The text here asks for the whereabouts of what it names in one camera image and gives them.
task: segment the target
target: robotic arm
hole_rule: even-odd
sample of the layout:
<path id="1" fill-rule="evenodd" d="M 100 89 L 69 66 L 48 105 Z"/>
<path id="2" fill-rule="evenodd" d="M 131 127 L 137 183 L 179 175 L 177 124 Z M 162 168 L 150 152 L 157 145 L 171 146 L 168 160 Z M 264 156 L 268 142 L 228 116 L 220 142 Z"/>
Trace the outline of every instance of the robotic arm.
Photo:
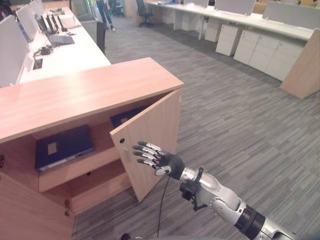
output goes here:
<path id="1" fill-rule="evenodd" d="M 137 162 L 152 167 L 156 176 L 168 175 L 181 181 L 182 197 L 192 200 L 195 211 L 209 207 L 250 240 L 296 239 L 295 233 L 261 215 L 235 192 L 221 185 L 215 177 L 204 173 L 203 168 L 193 170 L 185 167 L 178 156 L 148 142 L 139 141 L 133 148 L 138 150 L 133 154 L 143 158 L 139 158 Z"/>

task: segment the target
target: open cabinet door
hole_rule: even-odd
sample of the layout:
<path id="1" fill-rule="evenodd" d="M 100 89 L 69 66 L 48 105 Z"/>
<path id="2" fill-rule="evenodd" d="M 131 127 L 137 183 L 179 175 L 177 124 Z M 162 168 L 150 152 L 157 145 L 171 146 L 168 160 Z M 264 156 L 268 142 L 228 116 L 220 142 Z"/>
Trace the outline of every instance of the open cabinet door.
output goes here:
<path id="1" fill-rule="evenodd" d="M 0 172 L 0 239 L 70 240 L 74 216 Z"/>
<path id="2" fill-rule="evenodd" d="M 181 90 L 169 93 L 110 132 L 139 202 L 161 178 L 155 176 L 151 167 L 137 163 L 133 146 L 145 141 L 170 153 L 176 152 L 180 95 Z"/>

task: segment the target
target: person's legs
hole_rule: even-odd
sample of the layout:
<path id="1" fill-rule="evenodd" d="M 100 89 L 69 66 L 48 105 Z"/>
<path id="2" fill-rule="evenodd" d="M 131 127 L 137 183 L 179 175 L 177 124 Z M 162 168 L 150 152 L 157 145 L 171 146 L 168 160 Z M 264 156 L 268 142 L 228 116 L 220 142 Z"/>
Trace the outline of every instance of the person's legs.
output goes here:
<path id="1" fill-rule="evenodd" d="M 105 3 L 103 1 L 100 1 L 100 0 L 97 0 L 96 1 L 96 6 L 98 7 L 99 9 L 99 13 L 101 15 L 101 18 L 102 18 L 102 21 L 107 24 L 107 21 L 106 21 L 106 17 L 105 17 L 105 13 L 104 13 L 104 6 Z"/>
<path id="2" fill-rule="evenodd" d="M 106 18 L 108 19 L 108 22 L 110 24 L 110 28 L 112 31 L 115 31 L 116 29 L 114 28 L 113 24 L 112 24 L 112 20 L 109 14 L 109 10 L 107 9 L 107 5 L 105 3 L 103 3 L 103 11 L 105 13 Z"/>

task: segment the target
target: keyboard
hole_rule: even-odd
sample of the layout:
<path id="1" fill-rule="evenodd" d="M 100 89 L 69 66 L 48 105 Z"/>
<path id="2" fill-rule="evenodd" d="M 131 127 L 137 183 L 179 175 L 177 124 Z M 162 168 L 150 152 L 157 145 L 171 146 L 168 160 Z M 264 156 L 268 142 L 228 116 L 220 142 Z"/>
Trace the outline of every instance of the keyboard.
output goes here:
<path id="1" fill-rule="evenodd" d="M 74 44 L 72 36 L 49 35 L 50 43 L 54 44 Z"/>

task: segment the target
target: person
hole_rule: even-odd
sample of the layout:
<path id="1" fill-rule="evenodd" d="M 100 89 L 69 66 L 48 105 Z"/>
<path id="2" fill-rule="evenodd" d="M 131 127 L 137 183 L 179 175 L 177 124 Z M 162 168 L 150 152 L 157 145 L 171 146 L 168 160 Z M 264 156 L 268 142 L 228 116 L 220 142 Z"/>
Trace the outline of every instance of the person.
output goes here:
<path id="1" fill-rule="evenodd" d="M 110 28 L 112 30 L 112 32 L 115 32 L 116 29 L 112 24 L 112 20 L 109 14 L 109 10 L 108 10 L 108 0 L 96 0 L 96 6 L 99 9 L 102 21 L 107 24 L 106 18 L 110 24 Z"/>
<path id="2" fill-rule="evenodd" d="M 13 15 L 10 6 L 11 3 L 9 0 L 0 0 L 0 21 L 9 15 Z"/>

